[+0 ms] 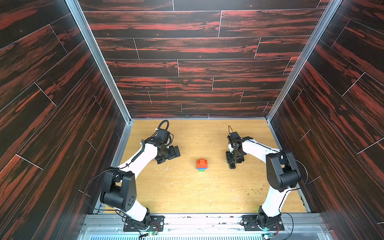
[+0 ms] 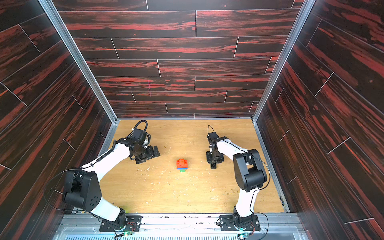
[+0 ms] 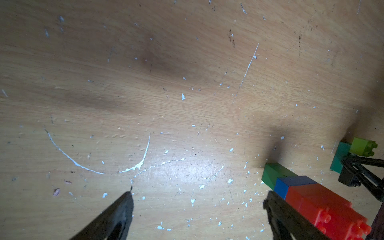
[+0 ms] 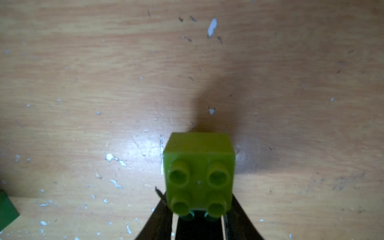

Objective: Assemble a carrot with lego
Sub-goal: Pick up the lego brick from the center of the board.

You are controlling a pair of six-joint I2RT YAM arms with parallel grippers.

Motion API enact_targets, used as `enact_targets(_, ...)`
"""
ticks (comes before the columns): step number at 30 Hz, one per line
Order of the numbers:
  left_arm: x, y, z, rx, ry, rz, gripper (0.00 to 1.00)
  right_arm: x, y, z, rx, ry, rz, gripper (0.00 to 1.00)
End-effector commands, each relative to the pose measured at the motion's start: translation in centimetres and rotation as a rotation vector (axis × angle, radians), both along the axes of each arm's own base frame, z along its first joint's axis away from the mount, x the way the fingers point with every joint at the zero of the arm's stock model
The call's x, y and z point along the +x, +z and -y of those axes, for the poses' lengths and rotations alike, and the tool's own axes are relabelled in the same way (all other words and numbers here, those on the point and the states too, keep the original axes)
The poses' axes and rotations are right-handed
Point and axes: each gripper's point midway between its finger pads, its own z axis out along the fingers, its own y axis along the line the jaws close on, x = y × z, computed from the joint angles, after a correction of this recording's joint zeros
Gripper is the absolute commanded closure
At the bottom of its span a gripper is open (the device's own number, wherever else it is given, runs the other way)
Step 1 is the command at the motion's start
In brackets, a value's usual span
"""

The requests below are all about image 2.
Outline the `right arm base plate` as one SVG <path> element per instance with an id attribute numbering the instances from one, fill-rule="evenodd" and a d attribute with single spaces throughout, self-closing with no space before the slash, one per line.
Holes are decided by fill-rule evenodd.
<path id="1" fill-rule="evenodd" d="M 255 214 L 248 217 L 236 217 L 231 215 L 220 215 L 217 225 L 221 231 L 260 231 L 260 222 Z"/>

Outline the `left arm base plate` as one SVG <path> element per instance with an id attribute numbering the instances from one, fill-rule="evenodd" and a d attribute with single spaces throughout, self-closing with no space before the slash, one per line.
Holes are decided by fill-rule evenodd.
<path id="1" fill-rule="evenodd" d="M 102 220 L 99 231 L 122 233 L 122 232 L 138 232 L 142 224 L 143 216 L 140 215 L 125 215 L 118 217 L 114 222 Z"/>

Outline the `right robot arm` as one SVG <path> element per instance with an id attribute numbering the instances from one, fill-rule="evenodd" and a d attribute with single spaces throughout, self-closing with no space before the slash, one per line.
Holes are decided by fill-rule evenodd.
<path id="1" fill-rule="evenodd" d="M 257 194 L 268 180 L 259 152 L 255 149 L 241 148 L 227 137 L 219 137 L 216 132 L 208 133 L 207 139 L 210 144 L 207 162 L 212 169 L 216 169 L 217 164 L 224 161 L 224 156 L 233 160 L 235 179 L 240 193 L 230 223 L 238 229 L 255 227 L 258 224 L 258 218 L 254 213 Z"/>

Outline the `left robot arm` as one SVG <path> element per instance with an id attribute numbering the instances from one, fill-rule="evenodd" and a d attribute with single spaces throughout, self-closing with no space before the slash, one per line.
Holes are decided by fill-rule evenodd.
<path id="1" fill-rule="evenodd" d="M 100 181 L 127 158 L 140 164 L 159 157 L 158 147 L 151 146 L 150 141 L 151 135 L 145 130 L 134 129 L 127 137 L 114 141 L 113 146 L 97 159 L 68 171 L 63 190 L 64 203 L 101 218 L 118 231 L 122 230 L 127 223 L 125 210 L 103 198 Z"/>

